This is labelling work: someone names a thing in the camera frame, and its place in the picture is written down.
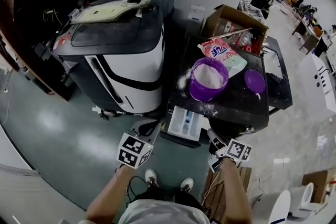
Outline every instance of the wooden table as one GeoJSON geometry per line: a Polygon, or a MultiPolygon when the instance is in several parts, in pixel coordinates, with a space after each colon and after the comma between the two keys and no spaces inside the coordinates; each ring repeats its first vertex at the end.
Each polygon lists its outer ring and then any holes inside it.
{"type": "Polygon", "coordinates": [[[299,25],[295,28],[292,35],[294,35],[295,32],[298,32],[302,36],[304,43],[301,46],[300,50],[305,47],[306,49],[308,49],[308,52],[306,54],[311,52],[320,41],[320,37],[316,35],[314,29],[312,29],[311,26],[308,26],[307,22],[303,19],[300,20],[299,25]]]}

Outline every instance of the purple lid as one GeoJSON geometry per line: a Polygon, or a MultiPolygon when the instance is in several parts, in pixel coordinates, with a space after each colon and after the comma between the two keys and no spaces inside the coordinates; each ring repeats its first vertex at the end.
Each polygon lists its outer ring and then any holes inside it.
{"type": "Polygon", "coordinates": [[[254,93],[262,93],[265,90],[265,80],[256,70],[247,70],[244,74],[244,80],[247,88],[249,88],[254,93]]]}

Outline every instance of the brown cardboard box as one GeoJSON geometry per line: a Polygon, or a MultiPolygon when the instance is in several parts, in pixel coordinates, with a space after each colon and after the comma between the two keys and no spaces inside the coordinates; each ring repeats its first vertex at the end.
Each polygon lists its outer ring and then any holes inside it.
{"type": "Polygon", "coordinates": [[[311,202],[322,204],[326,196],[326,187],[334,179],[336,169],[324,170],[312,174],[306,174],[303,176],[302,185],[306,186],[309,183],[314,184],[313,195],[311,202]]]}
{"type": "Polygon", "coordinates": [[[268,27],[266,25],[263,25],[261,22],[253,19],[252,17],[248,16],[247,14],[235,8],[223,5],[207,18],[204,29],[203,29],[202,36],[204,37],[214,36],[214,32],[215,32],[219,18],[228,19],[232,23],[243,26],[244,28],[252,27],[255,32],[258,32],[259,33],[258,35],[258,42],[259,42],[258,54],[260,54],[261,49],[262,49],[262,44],[264,42],[264,39],[266,37],[266,32],[268,30],[268,27]]]}

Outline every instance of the white sneaker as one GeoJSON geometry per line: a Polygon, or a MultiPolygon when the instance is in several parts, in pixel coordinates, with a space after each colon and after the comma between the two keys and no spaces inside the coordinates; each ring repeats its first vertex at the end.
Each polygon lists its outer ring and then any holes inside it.
{"type": "Polygon", "coordinates": [[[157,181],[157,176],[156,173],[154,172],[154,170],[152,169],[147,169],[146,173],[145,173],[145,179],[147,182],[147,185],[150,186],[159,186],[158,185],[158,181],[157,181]]]}
{"type": "Polygon", "coordinates": [[[194,180],[190,177],[185,179],[181,184],[181,191],[188,193],[194,186],[194,180]]]}

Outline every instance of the machine lid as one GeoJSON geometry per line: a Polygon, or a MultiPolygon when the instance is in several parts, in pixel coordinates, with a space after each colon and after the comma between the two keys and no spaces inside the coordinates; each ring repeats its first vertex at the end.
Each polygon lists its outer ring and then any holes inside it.
{"type": "Polygon", "coordinates": [[[74,47],[96,45],[126,45],[135,42],[141,19],[131,17],[125,24],[120,20],[113,23],[80,24],[74,32],[71,44],[74,47]]]}

